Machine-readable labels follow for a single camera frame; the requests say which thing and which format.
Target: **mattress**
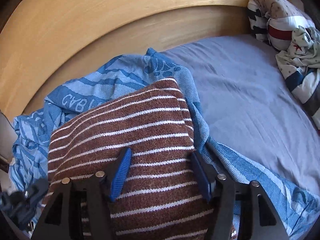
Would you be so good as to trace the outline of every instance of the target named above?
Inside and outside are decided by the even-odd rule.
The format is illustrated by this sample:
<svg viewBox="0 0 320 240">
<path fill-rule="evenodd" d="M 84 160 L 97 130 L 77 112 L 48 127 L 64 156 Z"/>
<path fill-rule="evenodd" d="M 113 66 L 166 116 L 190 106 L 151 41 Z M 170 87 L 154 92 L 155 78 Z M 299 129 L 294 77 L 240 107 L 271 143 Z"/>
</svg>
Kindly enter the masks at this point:
<svg viewBox="0 0 320 240">
<path fill-rule="evenodd" d="M 208 38 L 163 52 L 192 73 L 216 141 L 320 195 L 320 138 L 285 86 L 276 53 L 250 35 Z"/>
</svg>

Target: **wooden bed frame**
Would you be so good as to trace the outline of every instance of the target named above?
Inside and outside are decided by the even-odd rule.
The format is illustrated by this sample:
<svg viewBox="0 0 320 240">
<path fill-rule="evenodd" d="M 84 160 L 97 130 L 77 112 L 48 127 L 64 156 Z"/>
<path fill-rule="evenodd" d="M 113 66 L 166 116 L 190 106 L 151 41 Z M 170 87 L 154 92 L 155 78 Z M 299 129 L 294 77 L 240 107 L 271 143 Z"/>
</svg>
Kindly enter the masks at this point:
<svg viewBox="0 0 320 240">
<path fill-rule="evenodd" d="M 0 33 L 0 109 L 13 120 L 112 57 L 249 33 L 248 0 L 23 0 Z"/>
</svg>

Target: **star print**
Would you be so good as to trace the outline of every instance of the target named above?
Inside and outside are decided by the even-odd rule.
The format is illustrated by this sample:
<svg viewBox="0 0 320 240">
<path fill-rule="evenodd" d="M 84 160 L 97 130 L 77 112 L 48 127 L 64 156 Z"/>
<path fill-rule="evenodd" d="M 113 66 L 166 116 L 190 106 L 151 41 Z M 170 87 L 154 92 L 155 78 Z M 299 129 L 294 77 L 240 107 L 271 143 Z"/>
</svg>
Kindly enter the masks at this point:
<svg viewBox="0 0 320 240">
<path fill-rule="evenodd" d="M 302 49 L 300 48 L 300 46 L 294 45 L 294 47 L 296 48 L 296 51 L 297 51 L 298 49 L 300 49 L 300 50 L 302 51 Z"/>
</svg>

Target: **brown knit fabric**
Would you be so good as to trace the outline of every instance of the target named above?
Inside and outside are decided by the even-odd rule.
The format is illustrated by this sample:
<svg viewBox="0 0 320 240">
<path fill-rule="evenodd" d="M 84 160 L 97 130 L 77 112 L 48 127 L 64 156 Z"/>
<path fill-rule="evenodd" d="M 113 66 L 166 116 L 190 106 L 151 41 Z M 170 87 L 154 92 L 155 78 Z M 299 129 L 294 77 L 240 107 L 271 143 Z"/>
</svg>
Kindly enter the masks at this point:
<svg viewBox="0 0 320 240">
<path fill-rule="evenodd" d="M 121 195 L 109 205 L 118 239 L 203 239 L 213 210 L 190 169 L 193 125 L 173 78 L 82 113 L 53 132 L 43 204 L 63 178 L 103 170 L 122 147 L 132 149 L 132 161 Z M 85 202 L 82 208 L 90 238 Z"/>
</svg>

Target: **red stripe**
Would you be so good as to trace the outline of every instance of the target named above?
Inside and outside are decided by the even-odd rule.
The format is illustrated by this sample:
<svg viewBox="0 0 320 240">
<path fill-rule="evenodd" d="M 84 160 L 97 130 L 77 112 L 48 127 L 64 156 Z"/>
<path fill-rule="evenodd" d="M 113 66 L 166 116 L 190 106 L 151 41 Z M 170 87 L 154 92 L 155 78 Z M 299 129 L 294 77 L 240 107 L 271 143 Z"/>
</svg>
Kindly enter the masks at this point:
<svg viewBox="0 0 320 240">
<path fill-rule="evenodd" d="M 281 31 L 269 25 L 268 33 L 276 39 L 291 41 L 292 31 Z"/>
</svg>

